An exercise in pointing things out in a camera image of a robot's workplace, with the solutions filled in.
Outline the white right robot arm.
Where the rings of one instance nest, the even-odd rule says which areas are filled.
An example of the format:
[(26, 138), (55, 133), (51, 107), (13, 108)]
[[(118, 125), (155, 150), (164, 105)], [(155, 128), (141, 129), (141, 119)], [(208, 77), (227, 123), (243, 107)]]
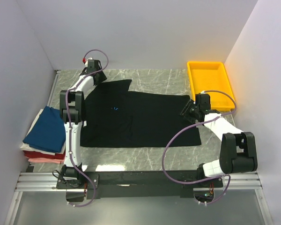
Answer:
[(191, 127), (203, 125), (221, 141), (219, 159), (202, 164), (196, 181), (186, 182), (197, 183), (201, 187), (207, 187), (215, 178), (232, 173), (254, 172), (258, 167), (254, 134), (236, 128), (224, 118), (232, 112), (220, 113), (212, 110), (210, 92), (226, 95), (232, 100), (234, 108), (237, 107), (228, 94), (218, 90), (207, 90), (195, 95), (195, 100), (189, 100), (180, 113), (180, 116), (191, 123)]

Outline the black t shirt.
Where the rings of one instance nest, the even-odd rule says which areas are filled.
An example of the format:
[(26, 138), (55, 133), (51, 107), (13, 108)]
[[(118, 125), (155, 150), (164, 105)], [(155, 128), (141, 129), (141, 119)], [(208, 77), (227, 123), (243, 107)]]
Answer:
[(180, 116), (188, 95), (130, 91), (132, 80), (104, 82), (85, 98), (80, 145), (98, 148), (165, 147), (190, 122)]

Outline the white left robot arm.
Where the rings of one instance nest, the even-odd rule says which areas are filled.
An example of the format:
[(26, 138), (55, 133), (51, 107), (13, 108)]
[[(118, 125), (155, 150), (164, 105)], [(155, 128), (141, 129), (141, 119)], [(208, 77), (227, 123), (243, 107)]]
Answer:
[(85, 65), (78, 81), (59, 95), (60, 117), (66, 133), (66, 154), (60, 171), (60, 179), (73, 188), (80, 188), (86, 182), (82, 175), (80, 154), (81, 129), (86, 122), (85, 92), (107, 79), (101, 62), (92, 58), (83, 59)]

